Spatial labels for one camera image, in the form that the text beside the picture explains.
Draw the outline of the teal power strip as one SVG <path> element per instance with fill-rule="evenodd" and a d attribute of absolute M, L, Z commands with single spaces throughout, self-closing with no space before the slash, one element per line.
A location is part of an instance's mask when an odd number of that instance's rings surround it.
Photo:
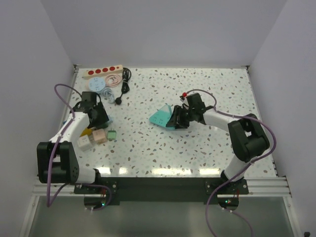
<path fill-rule="evenodd" d="M 175 130 L 175 127 L 166 126 L 171 118 L 171 115 L 171 107 L 168 104 L 165 104 L 162 108 L 160 108 L 152 116 L 150 116 L 149 122 L 169 130 Z"/>

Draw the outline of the light blue round power strip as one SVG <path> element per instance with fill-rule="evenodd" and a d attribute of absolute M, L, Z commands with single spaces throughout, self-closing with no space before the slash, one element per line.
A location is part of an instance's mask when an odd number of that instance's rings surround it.
<path fill-rule="evenodd" d="M 88 89 L 92 92 L 102 94 L 106 88 L 106 82 L 103 78 L 94 77 L 88 80 Z"/>

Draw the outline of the yellow cube socket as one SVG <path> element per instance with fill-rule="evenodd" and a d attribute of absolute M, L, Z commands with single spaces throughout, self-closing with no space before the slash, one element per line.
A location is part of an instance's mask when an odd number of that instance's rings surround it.
<path fill-rule="evenodd" d="M 85 135 L 90 136 L 92 134 L 93 130 L 91 128 L 86 128 L 80 135 L 80 137 L 83 137 Z"/>

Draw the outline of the beige cube plug adapter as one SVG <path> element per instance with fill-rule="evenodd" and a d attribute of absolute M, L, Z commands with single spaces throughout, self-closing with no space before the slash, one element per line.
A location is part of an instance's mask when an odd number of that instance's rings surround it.
<path fill-rule="evenodd" d="M 97 144 L 107 142 L 107 136 L 104 129 L 97 129 L 92 132 L 93 140 Z"/>

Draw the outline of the green small charger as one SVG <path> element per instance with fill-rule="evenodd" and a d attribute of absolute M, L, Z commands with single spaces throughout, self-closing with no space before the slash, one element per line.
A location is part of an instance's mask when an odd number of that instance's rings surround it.
<path fill-rule="evenodd" d="M 108 130 L 107 131 L 107 140 L 113 141 L 116 140 L 117 132 L 115 130 Z"/>

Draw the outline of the beige power strip red sockets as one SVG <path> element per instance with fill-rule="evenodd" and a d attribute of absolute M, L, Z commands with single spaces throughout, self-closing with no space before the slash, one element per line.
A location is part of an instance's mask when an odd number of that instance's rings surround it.
<path fill-rule="evenodd" d="M 122 65 L 115 65 L 110 67 L 103 67 L 97 69 L 90 69 L 83 73 L 84 79 L 90 79 L 94 77 L 105 77 L 111 74 L 122 74 L 123 66 Z"/>

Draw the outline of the white cube plug adapter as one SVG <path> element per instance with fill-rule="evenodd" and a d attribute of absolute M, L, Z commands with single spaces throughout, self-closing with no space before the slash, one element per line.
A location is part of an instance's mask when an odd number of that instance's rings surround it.
<path fill-rule="evenodd" d="M 89 150 L 93 147 L 88 135 L 82 136 L 77 141 L 78 147 L 82 151 Z"/>

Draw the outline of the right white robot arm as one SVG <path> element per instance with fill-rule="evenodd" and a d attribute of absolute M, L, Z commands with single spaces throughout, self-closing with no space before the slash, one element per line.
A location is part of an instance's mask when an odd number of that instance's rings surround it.
<path fill-rule="evenodd" d="M 166 127 L 185 129 L 195 121 L 228 132 L 234 156 L 221 173 L 220 189 L 231 194 L 237 189 L 237 181 L 244 177 L 252 160 L 270 148 L 262 124 L 254 114 L 235 116 L 220 112 L 215 106 L 206 106 L 198 93 L 184 93 L 180 98 L 182 105 L 174 106 Z"/>

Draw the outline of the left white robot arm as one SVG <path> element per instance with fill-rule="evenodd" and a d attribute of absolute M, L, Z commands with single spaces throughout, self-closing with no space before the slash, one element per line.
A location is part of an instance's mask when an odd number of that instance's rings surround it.
<path fill-rule="evenodd" d="M 102 189 L 98 171 L 80 167 L 77 141 L 86 128 L 94 128 L 109 121 L 101 98 L 95 92 L 85 91 L 75 104 L 67 122 L 48 142 L 37 146 L 38 177 L 41 183 L 81 184 L 92 194 Z"/>

